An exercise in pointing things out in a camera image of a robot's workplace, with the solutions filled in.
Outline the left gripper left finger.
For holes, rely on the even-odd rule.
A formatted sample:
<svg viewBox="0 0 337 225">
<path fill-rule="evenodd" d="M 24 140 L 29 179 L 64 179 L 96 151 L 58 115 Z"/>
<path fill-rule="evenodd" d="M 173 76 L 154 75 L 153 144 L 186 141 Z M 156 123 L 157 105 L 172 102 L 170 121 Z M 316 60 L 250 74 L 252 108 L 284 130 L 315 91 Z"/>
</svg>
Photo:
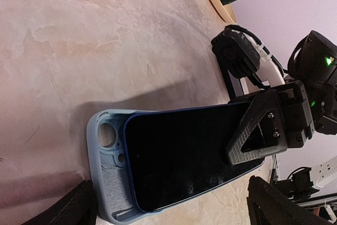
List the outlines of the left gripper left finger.
<svg viewBox="0 0 337 225">
<path fill-rule="evenodd" d="M 50 208 L 25 224 L 96 224 L 97 198 L 91 180 L 84 180 Z"/>
</svg>

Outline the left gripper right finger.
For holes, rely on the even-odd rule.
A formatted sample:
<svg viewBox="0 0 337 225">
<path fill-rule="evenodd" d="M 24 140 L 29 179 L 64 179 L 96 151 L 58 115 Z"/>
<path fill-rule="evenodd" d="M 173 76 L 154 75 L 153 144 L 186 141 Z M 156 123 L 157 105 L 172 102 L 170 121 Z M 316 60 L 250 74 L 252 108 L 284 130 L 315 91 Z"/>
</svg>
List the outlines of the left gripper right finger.
<svg viewBox="0 0 337 225">
<path fill-rule="evenodd" d="M 330 224 L 289 200 L 260 177 L 250 177 L 248 191 L 250 224 Z"/>
</svg>

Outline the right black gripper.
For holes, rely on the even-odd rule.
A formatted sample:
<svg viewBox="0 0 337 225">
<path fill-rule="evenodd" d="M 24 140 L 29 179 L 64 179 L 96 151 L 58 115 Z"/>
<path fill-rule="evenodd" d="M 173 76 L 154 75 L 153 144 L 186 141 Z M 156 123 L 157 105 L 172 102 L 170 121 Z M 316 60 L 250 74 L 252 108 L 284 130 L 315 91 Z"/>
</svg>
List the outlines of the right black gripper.
<svg viewBox="0 0 337 225">
<path fill-rule="evenodd" d="M 301 81 L 292 81 L 275 89 L 239 96 L 231 105 L 248 102 L 225 157 L 237 165 L 289 148 L 301 148 L 315 132 L 309 99 Z"/>
</svg>

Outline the light blue phone case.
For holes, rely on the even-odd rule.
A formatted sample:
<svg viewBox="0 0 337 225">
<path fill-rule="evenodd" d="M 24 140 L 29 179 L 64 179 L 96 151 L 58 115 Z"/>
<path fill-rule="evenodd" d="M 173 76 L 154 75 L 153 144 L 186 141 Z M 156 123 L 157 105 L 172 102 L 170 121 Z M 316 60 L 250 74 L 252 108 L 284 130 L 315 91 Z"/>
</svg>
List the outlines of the light blue phone case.
<svg viewBox="0 0 337 225">
<path fill-rule="evenodd" d="M 135 204 L 128 182 L 126 162 L 118 157 L 124 155 L 121 132 L 124 122 L 133 114 L 147 110 L 106 109 L 94 114 L 86 127 L 87 150 L 93 188 L 97 196 L 98 213 L 112 224 L 131 224 L 145 217 L 165 212 L 142 212 Z M 116 134 L 111 147 L 100 144 L 98 132 L 102 125 L 112 127 Z"/>
</svg>

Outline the black phone blue edge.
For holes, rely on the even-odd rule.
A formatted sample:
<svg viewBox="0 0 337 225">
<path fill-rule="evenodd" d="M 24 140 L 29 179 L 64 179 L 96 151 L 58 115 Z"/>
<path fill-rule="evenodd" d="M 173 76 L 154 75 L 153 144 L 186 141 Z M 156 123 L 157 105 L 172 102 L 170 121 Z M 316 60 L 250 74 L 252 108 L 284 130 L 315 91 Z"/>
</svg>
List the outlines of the black phone blue edge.
<svg viewBox="0 0 337 225">
<path fill-rule="evenodd" d="M 123 127 L 137 206 L 157 212 L 223 186 L 263 159 L 230 165 L 224 155 L 248 103 L 136 113 Z"/>
</svg>

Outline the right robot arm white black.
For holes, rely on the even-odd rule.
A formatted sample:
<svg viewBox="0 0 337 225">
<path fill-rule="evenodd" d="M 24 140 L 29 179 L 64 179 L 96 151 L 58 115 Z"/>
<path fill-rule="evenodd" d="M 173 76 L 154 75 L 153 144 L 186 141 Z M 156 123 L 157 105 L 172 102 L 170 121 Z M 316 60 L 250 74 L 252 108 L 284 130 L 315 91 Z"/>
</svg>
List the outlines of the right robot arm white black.
<svg viewBox="0 0 337 225">
<path fill-rule="evenodd" d="M 310 31 L 286 70 L 252 32 L 228 25 L 211 41 L 223 75 L 247 78 L 255 90 L 232 96 L 248 107 L 220 148 L 226 164 L 240 164 L 301 148 L 314 132 L 336 134 L 336 46 Z"/>
</svg>

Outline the beige plate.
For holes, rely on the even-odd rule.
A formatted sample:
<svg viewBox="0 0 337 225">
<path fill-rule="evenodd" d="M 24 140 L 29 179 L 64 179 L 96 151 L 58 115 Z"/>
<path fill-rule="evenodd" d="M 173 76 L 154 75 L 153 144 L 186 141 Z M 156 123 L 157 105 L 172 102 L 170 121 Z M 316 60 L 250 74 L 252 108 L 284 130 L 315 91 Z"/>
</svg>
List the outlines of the beige plate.
<svg viewBox="0 0 337 225">
<path fill-rule="evenodd" d="M 228 24 L 237 24 L 236 14 L 231 4 L 223 5 L 220 0 L 210 0 L 221 19 Z"/>
</svg>

